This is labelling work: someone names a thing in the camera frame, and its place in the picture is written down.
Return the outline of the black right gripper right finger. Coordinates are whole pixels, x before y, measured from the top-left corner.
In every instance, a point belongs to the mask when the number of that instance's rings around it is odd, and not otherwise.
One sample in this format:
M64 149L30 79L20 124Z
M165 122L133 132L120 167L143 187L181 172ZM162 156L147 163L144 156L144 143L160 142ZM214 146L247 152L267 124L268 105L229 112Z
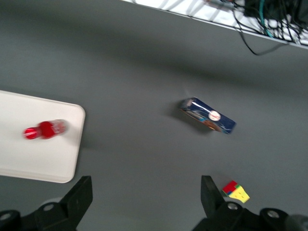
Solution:
M237 202L225 201L210 176L201 177L201 203L206 218L200 222L200 230L248 230L244 226L244 208Z

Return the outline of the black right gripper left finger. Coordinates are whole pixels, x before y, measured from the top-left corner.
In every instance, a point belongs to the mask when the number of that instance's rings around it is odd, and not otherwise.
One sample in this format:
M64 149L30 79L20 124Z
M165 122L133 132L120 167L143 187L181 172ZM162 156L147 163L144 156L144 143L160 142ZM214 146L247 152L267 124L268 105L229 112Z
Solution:
M35 212L39 231L75 231L93 201L91 176L83 176L59 201L42 205Z

